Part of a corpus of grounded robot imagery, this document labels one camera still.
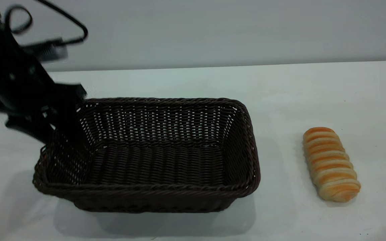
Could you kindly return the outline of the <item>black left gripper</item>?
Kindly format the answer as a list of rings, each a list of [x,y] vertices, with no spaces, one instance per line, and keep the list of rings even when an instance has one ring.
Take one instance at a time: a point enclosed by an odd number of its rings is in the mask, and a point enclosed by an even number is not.
[[[61,133],[72,143],[85,144],[76,110],[86,90],[81,84],[55,83],[41,65],[66,57],[66,52],[62,45],[0,46],[0,113],[9,115],[7,128],[48,144],[51,125],[25,116],[50,110]]]

